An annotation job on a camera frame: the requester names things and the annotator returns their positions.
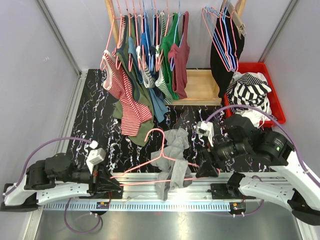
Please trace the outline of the grey tank top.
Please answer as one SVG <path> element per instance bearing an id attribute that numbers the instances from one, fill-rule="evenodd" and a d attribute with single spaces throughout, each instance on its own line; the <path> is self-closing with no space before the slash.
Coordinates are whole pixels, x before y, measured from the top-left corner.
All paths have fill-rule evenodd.
<path id="1" fill-rule="evenodd" d="M 152 152 L 150 158 L 157 159 L 151 163 L 160 173 L 157 176 L 155 189 L 159 198 L 168 199 L 168 192 L 174 189 L 186 188 L 192 184 L 192 172 L 188 161 L 184 158 L 184 150 L 190 147 L 188 132 L 183 128 L 171 129 L 164 132 L 166 147 L 163 149 L 164 157 L 160 151 Z"/>

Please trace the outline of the white plain tank top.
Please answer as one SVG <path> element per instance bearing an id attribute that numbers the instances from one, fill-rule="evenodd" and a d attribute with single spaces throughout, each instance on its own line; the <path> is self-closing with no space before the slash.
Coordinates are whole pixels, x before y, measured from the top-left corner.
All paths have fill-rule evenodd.
<path id="1" fill-rule="evenodd" d="M 271 121 L 269 117 L 254 109 L 240 110 L 238 114 L 250 119 L 253 126 L 258 129 L 261 128 L 266 121 Z"/>

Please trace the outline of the black white wide-striped top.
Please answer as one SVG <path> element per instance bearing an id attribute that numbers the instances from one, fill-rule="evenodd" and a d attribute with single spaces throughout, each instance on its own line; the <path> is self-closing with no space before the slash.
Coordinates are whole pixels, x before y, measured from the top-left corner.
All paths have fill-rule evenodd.
<path id="1" fill-rule="evenodd" d="M 232 105 L 252 106 L 271 114 L 272 110 L 268 99 L 268 93 L 271 92 L 271 87 L 264 83 L 236 83 L 227 89 L 226 94 Z"/>

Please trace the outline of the purple black striped tank top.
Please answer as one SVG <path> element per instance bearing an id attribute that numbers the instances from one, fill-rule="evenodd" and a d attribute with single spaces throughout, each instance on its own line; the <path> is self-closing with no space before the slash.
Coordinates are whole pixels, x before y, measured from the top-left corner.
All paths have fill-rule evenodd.
<path id="1" fill-rule="evenodd" d="M 246 72 L 246 73 L 240 73 L 240 72 L 235 72 L 233 74 L 233 77 L 231 79 L 231 82 L 229 84 L 229 87 L 235 87 L 235 86 L 240 86 L 240 87 L 247 87 L 247 86 L 253 86 L 253 85 L 268 85 L 267 79 L 265 76 L 258 72 Z"/>

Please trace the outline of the maroon tank top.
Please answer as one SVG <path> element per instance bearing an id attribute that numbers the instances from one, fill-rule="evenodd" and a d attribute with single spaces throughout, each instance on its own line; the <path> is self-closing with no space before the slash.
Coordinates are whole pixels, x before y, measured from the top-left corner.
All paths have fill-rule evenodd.
<path id="1" fill-rule="evenodd" d="M 173 81 L 172 88 L 179 96 L 179 100 L 187 98 L 185 88 L 188 83 L 187 76 L 187 62 L 190 54 L 190 47 L 188 45 L 188 25 L 189 12 L 186 11 L 183 16 L 182 37 L 179 46 L 173 43 L 168 57 L 173 58 L 174 68 L 172 72 Z"/>

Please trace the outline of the light blue wire hanger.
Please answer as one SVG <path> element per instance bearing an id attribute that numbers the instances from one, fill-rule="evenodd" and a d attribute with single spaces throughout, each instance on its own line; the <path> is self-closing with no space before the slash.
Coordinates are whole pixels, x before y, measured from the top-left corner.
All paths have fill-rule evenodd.
<path id="1" fill-rule="evenodd" d="M 237 45 L 233 30 L 232 14 L 228 15 L 228 7 L 231 2 L 225 1 L 222 12 L 219 15 L 218 26 L 220 27 L 220 36 L 218 43 L 220 45 L 221 60 L 228 72 L 235 72 L 238 69 Z"/>
<path id="2" fill-rule="evenodd" d="M 220 27 L 219 27 L 219 24 L 218 24 L 220 13 L 218 13 L 218 11 L 215 10 L 213 7 L 206 6 L 204 9 L 206 10 L 206 16 L 205 17 L 206 17 L 206 22 L 209 24 L 209 32 L 212 35 L 213 45 L 216 48 L 218 56 L 221 59 L 221 54 L 220 54 L 221 47 L 220 47 L 220 44 L 218 42 L 218 40 L 220 40 L 219 36 L 221 34 L 220 33 Z"/>

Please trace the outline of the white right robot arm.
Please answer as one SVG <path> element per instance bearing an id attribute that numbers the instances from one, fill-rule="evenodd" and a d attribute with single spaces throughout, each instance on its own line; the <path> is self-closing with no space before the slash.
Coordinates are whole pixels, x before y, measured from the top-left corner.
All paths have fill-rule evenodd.
<path id="1" fill-rule="evenodd" d="M 249 118 L 239 114 L 228 117 L 223 124 L 229 139 L 225 142 L 217 140 L 202 151 L 203 160 L 196 177 L 217 177 L 225 162 L 237 157 L 248 156 L 263 161 L 292 187 L 276 186 L 234 172 L 225 185 L 228 196 L 267 200 L 289 210 L 300 221 L 318 226 L 320 187 L 315 183 L 317 177 L 312 171 L 302 168 L 293 144 L 279 132 L 259 131 Z"/>

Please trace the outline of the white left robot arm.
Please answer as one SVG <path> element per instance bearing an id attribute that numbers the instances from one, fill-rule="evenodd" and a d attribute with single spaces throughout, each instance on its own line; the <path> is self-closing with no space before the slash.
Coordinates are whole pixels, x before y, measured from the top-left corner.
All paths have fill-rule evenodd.
<path id="1" fill-rule="evenodd" d="M 2 212 L 33 212 L 41 206 L 70 198 L 120 199 L 123 187 L 103 162 L 77 168 L 71 156 L 59 153 L 27 168 L 21 183 L 3 189 Z"/>

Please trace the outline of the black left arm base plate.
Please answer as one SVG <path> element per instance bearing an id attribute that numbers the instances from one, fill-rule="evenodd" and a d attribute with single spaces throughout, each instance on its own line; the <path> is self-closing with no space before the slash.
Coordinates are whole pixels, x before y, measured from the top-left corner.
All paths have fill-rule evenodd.
<path id="1" fill-rule="evenodd" d="M 110 197 L 112 200 L 120 200 L 123 197 L 124 188 L 120 186 L 119 184 L 110 184 L 107 187 L 107 197 Z"/>

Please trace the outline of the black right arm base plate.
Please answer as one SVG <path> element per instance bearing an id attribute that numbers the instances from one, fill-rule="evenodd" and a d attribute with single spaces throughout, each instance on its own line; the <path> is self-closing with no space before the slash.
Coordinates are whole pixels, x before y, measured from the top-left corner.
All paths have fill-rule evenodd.
<path id="1" fill-rule="evenodd" d="M 239 190 L 229 184 L 212 183 L 210 184 L 210 192 L 213 199 L 242 199 L 243 195 Z"/>

